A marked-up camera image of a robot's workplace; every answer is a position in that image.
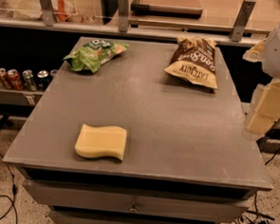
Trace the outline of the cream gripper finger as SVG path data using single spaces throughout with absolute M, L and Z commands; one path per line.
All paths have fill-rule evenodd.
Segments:
M 263 137 L 280 118 L 280 79 L 258 85 L 245 119 L 245 136 Z
M 247 62 L 262 62 L 262 54 L 264 52 L 265 48 L 265 42 L 266 40 L 260 41 L 258 44 L 251 47 L 249 50 L 246 50 L 246 52 L 243 54 L 242 58 L 243 60 Z

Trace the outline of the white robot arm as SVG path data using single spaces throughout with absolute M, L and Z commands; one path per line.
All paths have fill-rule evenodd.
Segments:
M 280 23 L 269 34 L 243 55 L 245 61 L 260 62 L 271 81 L 258 85 L 252 94 L 250 111 L 245 118 L 243 136 L 259 140 L 280 118 Z

